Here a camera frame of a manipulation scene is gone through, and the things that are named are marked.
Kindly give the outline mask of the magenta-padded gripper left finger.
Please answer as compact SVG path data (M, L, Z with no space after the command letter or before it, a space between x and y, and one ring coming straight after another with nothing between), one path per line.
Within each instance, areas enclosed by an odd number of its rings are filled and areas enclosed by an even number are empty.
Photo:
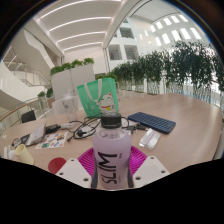
M88 149L78 158L70 158L56 175L81 187L96 189L98 175L93 149Z

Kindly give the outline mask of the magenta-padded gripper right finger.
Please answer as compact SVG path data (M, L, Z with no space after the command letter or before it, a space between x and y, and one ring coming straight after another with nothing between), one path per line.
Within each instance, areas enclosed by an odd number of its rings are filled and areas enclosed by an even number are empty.
M169 171L153 155L146 156L138 148L131 147L128 171L128 187L140 188L169 175Z

